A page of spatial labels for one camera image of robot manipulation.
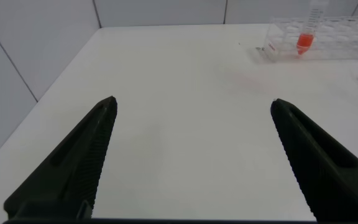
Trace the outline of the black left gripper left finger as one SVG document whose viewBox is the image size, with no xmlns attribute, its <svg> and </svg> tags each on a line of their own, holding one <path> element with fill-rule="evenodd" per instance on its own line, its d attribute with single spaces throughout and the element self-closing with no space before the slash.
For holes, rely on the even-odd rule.
<svg viewBox="0 0 358 224">
<path fill-rule="evenodd" d="M 116 116 L 115 97 L 98 102 L 7 198 L 8 218 L 91 218 Z"/>
</svg>

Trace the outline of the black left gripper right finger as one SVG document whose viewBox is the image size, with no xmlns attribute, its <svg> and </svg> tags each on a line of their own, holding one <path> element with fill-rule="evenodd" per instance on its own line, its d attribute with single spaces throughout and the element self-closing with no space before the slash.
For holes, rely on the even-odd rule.
<svg viewBox="0 0 358 224">
<path fill-rule="evenodd" d="M 270 113 L 305 200 L 319 222 L 358 222 L 358 158 L 295 105 Z"/>
</svg>

